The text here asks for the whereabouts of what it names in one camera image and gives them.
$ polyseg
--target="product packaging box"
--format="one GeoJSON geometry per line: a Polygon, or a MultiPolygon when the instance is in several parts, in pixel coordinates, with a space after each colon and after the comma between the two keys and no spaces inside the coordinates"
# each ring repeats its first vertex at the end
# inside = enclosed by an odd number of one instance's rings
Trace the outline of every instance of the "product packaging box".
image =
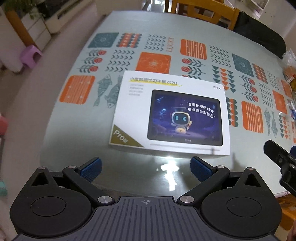
{"type": "Polygon", "coordinates": [[[169,74],[125,71],[110,144],[229,155],[223,85],[169,74]]]}

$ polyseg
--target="triangular hole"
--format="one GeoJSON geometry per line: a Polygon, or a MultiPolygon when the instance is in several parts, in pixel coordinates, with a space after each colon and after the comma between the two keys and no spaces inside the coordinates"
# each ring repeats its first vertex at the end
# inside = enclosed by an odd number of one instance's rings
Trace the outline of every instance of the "triangular hole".
{"type": "Polygon", "coordinates": [[[248,178],[246,180],[245,185],[248,186],[254,186],[254,187],[261,187],[261,185],[259,184],[259,182],[257,181],[256,177],[254,176],[254,174],[249,174],[248,178]]]}
{"type": "Polygon", "coordinates": [[[48,184],[48,180],[45,174],[42,172],[38,174],[32,186],[40,186],[40,185],[46,185],[46,184],[48,184]]]}

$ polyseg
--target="patterned tablecloth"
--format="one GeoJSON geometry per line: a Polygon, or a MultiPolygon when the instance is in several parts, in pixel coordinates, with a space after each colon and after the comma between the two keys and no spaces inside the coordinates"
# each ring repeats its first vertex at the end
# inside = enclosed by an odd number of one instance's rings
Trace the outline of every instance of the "patterned tablecloth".
{"type": "Polygon", "coordinates": [[[174,74],[224,85],[231,155],[202,158],[234,171],[254,167],[274,194],[284,192],[279,168],[263,153],[269,139],[288,151],[296,143],[286,107],[291,90],[279,61],[261,45],[204,21],[113,12],[86,43],[65,81],[47,127],[41,163],[61,170],[99,156],[103,172],[94,183],[138,195],[178,197],[194,187],[198,181],[190,173],[191,156],[108,145],[124,71],[174,74]]]}

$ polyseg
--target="fish print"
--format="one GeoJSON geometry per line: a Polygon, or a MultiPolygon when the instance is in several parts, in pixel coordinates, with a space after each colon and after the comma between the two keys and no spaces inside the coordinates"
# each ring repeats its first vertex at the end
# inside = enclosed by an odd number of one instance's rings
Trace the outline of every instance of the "fish print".
{"type": "Polygon", "coordinates": [[[265,115],[266,124],[268,126],[268,135],[270,136],[270,128],[269,127],[270,127],[270,118],[271,118],[271,116],[270,116],[270,113],[268,112],[267,108],[266,108],[266,110],[264,112],[264,115],[265,115]]]}
{"type": "Polygon", "coordinates": [[[118,77],[118,83],[113,86],[113,88],[110,90],[109,95],[105,95],[105,99],[107,101],[108,108],[113,107],[117,103],[117,98],[120,90],[120,85],[122,81],[122,76],[118,77]]]}
{"type": "Polygon", "coordinates": [[[278,129],[276,127],[276,120],[274,119],[274,111],[272,110],[271,113],[272,113],[272,126],[271,126],[271,130],[274,133],[274,137],[276,137],[277,132],[278,132],[278,129]]]}
{"type": "Polygon", "coordinates": [[[96,99],[96,101],[94,103],[94,106],[98,106],[99,105],[99,103],[100,103],[100,97],[108,89],[109,85],[112,85],[112,81],[111,81],[110,75],[105,76],[102,80],[100,80],[98,82],[98,84],[99,84],[99,87],[98,87],[98,98],[96,99]]]}

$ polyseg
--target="cartoon robot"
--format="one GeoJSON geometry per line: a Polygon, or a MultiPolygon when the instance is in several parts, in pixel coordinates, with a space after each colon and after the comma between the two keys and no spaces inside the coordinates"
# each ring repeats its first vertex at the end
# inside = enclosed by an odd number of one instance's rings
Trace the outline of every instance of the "cartoon robot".
{"type": "Polygon", "coordinates": [[[190,120],[190,115],[186,112],[175,111],[172,114],[172,126],[175,126],[175,132],[179,134],[186,134],[192,121],[190,120]]]}

